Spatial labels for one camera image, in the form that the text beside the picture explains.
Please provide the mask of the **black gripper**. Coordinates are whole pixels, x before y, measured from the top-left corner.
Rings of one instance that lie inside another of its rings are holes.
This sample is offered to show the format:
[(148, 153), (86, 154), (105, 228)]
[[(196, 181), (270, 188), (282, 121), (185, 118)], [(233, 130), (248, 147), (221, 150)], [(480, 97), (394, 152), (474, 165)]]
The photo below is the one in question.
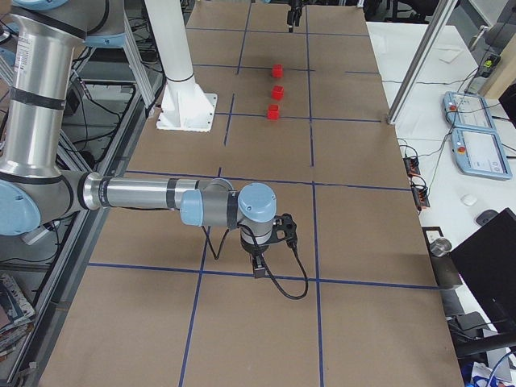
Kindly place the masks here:
[(264, 252), (276, 243), (286, 242), (295, 257), (298, 257), (297, 224), (291, 214), (275, 215), (266, 223), (258, 223), (249, 231), (250, 256), (253, 275), (256, 279), (266, 276)]

